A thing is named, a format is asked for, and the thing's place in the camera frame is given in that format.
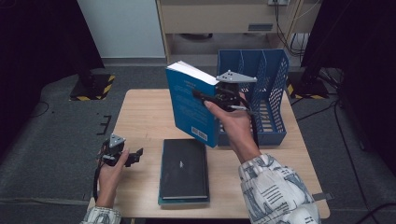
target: human hand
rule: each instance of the human hand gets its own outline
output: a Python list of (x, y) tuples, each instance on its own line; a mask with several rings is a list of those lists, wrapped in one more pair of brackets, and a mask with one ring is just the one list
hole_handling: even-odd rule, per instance
[(97, 207), (113, 208), (116, 199), (117, 186), (120, 183), (122, 169), (128, 160), (129, 148), (124, 149), (116, 165), (101, 164), (99, 174), (100, 193), (96, 201)]
[[(240, 92), (240, 96), (245, 99), (242, 92)], [(242, 110), (227, 112), (209, 101), (205, 101), (205, 106), (216, 118), (221, 120), (229, 137), (230, 146), (241, 163), (261, 155), (251, 135), (248, 112)]]

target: yellow and black tape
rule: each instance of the yellow and black tape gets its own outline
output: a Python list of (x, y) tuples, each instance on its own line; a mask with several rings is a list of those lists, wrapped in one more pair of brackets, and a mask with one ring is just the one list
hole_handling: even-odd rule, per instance
[(103, 93), (100, 95), (90, 96), (90, 95), (78, 95), (70, 97), (71, 101), (90, 101), (90, 100), (104, 100), (107, 97), (108, 92), (111, 89), (111, 85), (113, 84), (113, 80), (116, 76), (111, 75), (108, 78), (106, 86), (103, 89)]
[(301, 94), (299, 92), (296, 92), (296, 90), (293, 88), (291, 85), (290, 81), (287, 79), (286, 80), (286, 87), (288, 89), (288, 93), (291, 99), (326, 99), (329, 98), (328, 94)]

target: black curtain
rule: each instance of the black curtain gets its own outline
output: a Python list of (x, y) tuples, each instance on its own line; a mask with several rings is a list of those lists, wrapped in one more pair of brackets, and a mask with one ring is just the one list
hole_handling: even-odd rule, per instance
[(29, 119), (45, 85), (100, 67), (77, 1), (0, 1), (0, 157)]
[(303, 79), (340, 68), (339, 93), (366, 150), (396, 174), (396, 2), (324, 0), (306, 47)]

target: blue plastic basket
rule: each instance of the blue plastic basket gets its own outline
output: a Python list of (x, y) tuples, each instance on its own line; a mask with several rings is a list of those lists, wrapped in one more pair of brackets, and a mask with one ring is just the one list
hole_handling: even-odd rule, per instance
[[(218, 55), (218, 75), (228, 70), (257, 78), (255, 83), (241, 83), (239, 89), (256, 113), (259, 145), (280, 145), (286, 135), (280, 115), (280, 103), (289, 71), (289, 60), (285, 51), (222, 49)], [(228, 145), (228, 136), (220, 124), (219, 146)]]

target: patterned sleeve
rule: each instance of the patterned sleeve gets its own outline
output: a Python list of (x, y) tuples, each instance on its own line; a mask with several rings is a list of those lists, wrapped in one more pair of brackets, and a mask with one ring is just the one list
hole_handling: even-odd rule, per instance
[(239, 167), (241, 188), (252, 224), (320, 223), (318, 208), (303, 180), (264, 154)]
[(120, 224), (121, 214), (117, 210), (93, 207), (88, 210), (80, 224)]

